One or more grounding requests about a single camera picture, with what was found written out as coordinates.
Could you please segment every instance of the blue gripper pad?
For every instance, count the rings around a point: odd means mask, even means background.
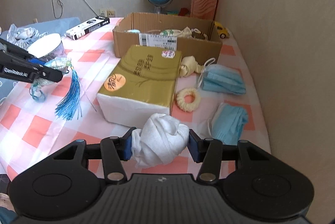
[[[29,59],[28,62],[31,62],[33,64],[39,64],[39,65],[44,65],[45,62],[39,60],[39,59]]]
[[[130,160],[131,158],[131,135],[126,139],[125,149],[123,151],[123,157],[125,160]]]
[[[192,156],[193,161],[195,161],[196,163],[200,162],[200,153],[198,150],[198,143],[197,141],[194,139],[194,137],[192,135],[189,134],[189,142],[187,144],[187,148]]]

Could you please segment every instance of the sticker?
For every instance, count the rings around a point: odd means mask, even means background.
[[[177,37],[160,34],[139,33],[140,46],[155,46],[168,50],[177,50]]]
[[[170,58],[172,59],[175,56],[175,52],[173,50],[164,50],[162,51],[163,58]]]
[[[107,91],[114,92],[119,90],[126,83],[126,78],[121,74],[113,74],[106,79],[103,86]]]

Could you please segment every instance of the small red object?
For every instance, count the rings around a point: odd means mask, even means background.
[[[181,8],[178,15],[185,16],[189,12],[188,8]]]

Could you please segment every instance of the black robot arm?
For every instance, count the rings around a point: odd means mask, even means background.
[[[254,144],[223,145],[190,130],[188,149],[200,171],[191,174],[132,174],[131,128],[100,144],[76,140],[19,174],[9,188],[21,223],[309,223],[311,182]],[[102,159],[104,178],[88,170]],[[236,170],[220,179],[222,160]]]
[[[37,78],[59,82],[63,73],[56,69],[43,66],[28,51],[0,38],[0,77],[32,83]]]

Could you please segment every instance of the orange round sticker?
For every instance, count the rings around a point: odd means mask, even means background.
[[[119,90],[126,83],[126,78],[121,74],[113,74],[106,79],[103,86],[107,91],[114,92]]]

